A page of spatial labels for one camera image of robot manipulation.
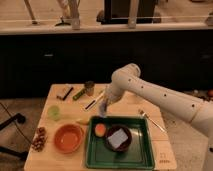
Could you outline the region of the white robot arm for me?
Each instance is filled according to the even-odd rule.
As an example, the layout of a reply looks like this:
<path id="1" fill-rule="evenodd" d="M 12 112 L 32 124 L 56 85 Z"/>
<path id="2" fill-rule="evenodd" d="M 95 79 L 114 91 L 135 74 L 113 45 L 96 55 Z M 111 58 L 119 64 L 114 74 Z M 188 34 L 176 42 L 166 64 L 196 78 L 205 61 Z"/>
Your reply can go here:
<path id="1" fill-rule="evenodd" d="M 208 138 L 202 171 L 213 171 L 213 103 L 146 82 L 140 75 L 134 63 L 115 70 L 105 90 L 105 105 L 116 103 L 129 91 L 189 123 Z"/>

